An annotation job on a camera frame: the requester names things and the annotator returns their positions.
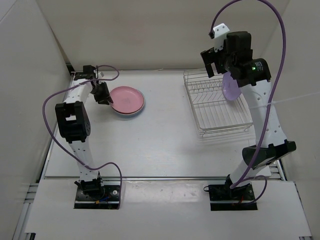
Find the pink plate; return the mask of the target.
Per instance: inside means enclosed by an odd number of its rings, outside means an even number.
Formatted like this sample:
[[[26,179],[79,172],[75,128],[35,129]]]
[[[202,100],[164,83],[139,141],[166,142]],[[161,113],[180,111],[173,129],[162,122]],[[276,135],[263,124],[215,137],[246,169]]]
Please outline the pink plate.
[[[129,86],[119,86],[110,92],[113,100],[111,107],[121,113],[133,113],[141,108],[145,101],[144,95],[137,89]]]

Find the blue plate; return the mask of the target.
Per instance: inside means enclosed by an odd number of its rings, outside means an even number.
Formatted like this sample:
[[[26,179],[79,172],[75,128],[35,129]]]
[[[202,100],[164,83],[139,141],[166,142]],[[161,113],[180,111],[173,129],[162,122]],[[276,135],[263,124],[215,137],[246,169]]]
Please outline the blue plate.
[[[136,115],[139,115],[140,112],[142,112],[145,108],[145,101],[143,102],[142,106],[140,109],[138,109],[137,111],[135,112],[131,112],[131,113],[122,113],[122,112],[119,112],[119,111],[116,111],[115,109],[113,110],[116,114],[118,114],[119,116],[124,116],[124,117],[134,117]]]

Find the purple plate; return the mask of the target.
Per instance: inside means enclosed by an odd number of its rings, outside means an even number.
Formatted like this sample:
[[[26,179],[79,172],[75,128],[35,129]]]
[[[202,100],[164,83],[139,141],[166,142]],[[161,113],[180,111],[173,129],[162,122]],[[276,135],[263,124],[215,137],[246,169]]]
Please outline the purple plate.
[[[231,77],[229,72],[223,74],[222,92],[228,101],[235,101],[242,94],[237,81]]]

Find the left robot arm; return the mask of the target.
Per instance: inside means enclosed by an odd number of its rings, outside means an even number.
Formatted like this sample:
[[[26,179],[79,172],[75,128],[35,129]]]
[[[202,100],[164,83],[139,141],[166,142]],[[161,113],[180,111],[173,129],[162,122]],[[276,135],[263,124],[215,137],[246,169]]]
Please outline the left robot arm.
[[[82,72],[76,73],[73,79],[79,87],[69,90],[65,101],[55,105],[59,133],[71,147],[72,155],[77,158],[80,178],[75,184],[84,195],[95,201],[105,196],[105,188],[100,172],[95,170],[89,147],[91,124],[85,102],[92,94],[100,105],[113,103],[107,83],[98,80],[98,71],[98,66],[83,66]]]

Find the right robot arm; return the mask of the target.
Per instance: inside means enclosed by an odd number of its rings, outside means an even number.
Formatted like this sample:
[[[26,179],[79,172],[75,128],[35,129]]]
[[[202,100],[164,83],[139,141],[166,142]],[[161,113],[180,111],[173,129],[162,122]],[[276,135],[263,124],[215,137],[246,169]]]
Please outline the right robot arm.
[[[261,168],[296,150],[282,130],[276,108],[271,104],[275,83],[271,83],[268,63],[253,58],[252,36],[247,31],[216,29],[209,33],[216,41],[209,50],[201,52],[209,78],[215,73],[229,73],[244,96],[255,131],[255,145],[242,150],[242,161],[225,180],[224,193],[236,200],[256,177]]]

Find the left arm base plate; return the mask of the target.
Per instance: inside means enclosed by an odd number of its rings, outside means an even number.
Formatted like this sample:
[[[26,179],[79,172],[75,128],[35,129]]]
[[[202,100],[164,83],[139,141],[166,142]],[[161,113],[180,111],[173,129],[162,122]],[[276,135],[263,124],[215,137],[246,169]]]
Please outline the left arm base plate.
[[[77,187],[74,209],[82,210],[118,210],[121,205],[120,184],[103,184],[102,191],[98,193],[85,193],[80,186]]]

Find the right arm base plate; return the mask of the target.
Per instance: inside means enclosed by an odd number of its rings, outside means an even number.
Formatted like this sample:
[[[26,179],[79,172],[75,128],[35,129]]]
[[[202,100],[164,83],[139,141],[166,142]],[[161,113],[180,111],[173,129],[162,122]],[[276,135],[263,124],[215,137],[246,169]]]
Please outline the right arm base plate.
[[[256,211],[255,194],[251,184],[240,190],[227,190],[224,184],[210,184],[203,188],[209,193],[210,210],[217,211]]]

